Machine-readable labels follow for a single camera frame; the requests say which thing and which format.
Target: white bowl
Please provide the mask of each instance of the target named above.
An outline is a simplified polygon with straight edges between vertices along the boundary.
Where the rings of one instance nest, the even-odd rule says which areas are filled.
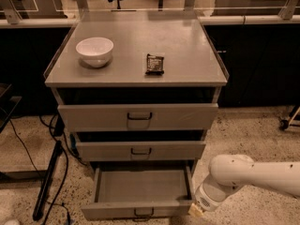
[[[113,42],[105,37],[90,37],[76,46],[80,58],[88,65],[99,68],[113,56]]]

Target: open drawer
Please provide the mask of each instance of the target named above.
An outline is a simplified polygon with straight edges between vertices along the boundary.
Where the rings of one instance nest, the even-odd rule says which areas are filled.
[[[183,216],[194,202],[190,168],[177,162],[110,162],[96,168],[86,219]]]
[[[189,160],[201,158],[201,130],[78,132],[84,161]]]
[[[70,132],[209,129],[218,105],[59,105],[58,111]]]

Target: drawer cabinet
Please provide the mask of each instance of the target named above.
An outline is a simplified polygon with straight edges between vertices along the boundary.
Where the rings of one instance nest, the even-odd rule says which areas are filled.
[[[76,45],[90,37],[113,42],[108,66],[80,62]],[[162,76],[145,75],[148,53],[164,56]],[[46,85],[95,170],[86,219],[187,215],[191,177],[227,82],[194,12],[88,12],[53,62]]]

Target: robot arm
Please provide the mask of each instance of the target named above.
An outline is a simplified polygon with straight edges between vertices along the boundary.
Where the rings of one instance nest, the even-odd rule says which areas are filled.
[[[245,155],[219,155],[208,169],[195,194],[202,211],[216,210],[244,185],[300,198],[300,162],[254,162]]]

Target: speckled concrete floor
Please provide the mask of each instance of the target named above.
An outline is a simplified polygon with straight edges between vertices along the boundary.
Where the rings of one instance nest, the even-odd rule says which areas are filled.
[[[279,117],[286,116],[292,107],[232,108],[220,109],[217,118],[207,134],[207,145],[193,176],[197,187],[208,174],[207,165],[218,154],[246,154],[256,161],[297,161],[300,160],[300,127],[279,128]],[[43,119],[49,123],[51,117]],[[19,136],[26,144],[34,163],[39,169],[48,166],[54,141],[49,130],[38,117],[22,117],[12,120]],[[33,170],[22,144],[16,139],[11,124],[0,134],[0,171]],[[54,173],[48,201],[58,189],[66,158],[61,156]],[[32,214],[40,183],[27,182],[0,185],[0,224],[10,218],[17,218],[22,225],[41,224],[33,221]],[[87,221],[81,205],[90,202],[93,188],[93,172],[69,156],[67,180],[57,199],[67,207],[72,224],[127,224],[132,220]],[[139,224],[170,225],[218,225],[218,224],[299,224],[300,202],[296,199],[263,190],[257,187],[243,187],[228,198],[214,213],[205,213],[201,218],[191,216],[151,219]],[[65,208],[55,205],[47,224],[66,224]]]

